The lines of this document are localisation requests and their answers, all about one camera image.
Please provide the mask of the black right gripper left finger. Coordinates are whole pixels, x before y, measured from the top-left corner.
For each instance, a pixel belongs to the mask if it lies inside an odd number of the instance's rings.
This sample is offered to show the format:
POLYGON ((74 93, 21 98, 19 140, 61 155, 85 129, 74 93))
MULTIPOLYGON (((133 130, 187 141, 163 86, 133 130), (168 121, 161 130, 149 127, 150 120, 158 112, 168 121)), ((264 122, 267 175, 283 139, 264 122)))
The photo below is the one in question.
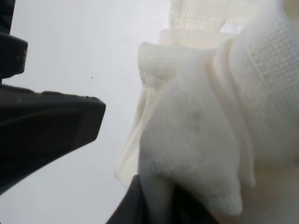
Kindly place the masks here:
POLYGON ((0 191, 96 140, 106 105, 95 97, 0 88, 0 191))

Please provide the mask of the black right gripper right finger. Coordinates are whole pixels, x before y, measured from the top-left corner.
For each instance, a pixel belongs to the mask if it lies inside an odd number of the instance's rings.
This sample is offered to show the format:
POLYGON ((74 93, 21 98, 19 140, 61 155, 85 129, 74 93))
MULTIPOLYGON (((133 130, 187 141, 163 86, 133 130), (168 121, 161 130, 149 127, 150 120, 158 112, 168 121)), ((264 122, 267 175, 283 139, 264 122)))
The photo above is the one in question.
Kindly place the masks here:
MULTIPOLYGON (((123 200, 108 224, 149 224, 149 209, 142 192, 140 177, 135 175, 123 200)), ((210 212, 180 186, 175 187, 172 224, 218 224, 210 212)))

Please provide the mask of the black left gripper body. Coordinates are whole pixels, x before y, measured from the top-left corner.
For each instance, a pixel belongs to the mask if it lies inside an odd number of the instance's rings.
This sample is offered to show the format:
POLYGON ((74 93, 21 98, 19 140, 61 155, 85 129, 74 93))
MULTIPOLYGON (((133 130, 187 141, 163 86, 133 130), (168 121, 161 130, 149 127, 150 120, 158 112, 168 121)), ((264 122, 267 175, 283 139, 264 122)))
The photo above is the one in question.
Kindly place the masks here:
POLYGON ((14 15, 14 0, 0 1, 0 78, 6 79, 24 72, 28 42, 10 35, 14 15))

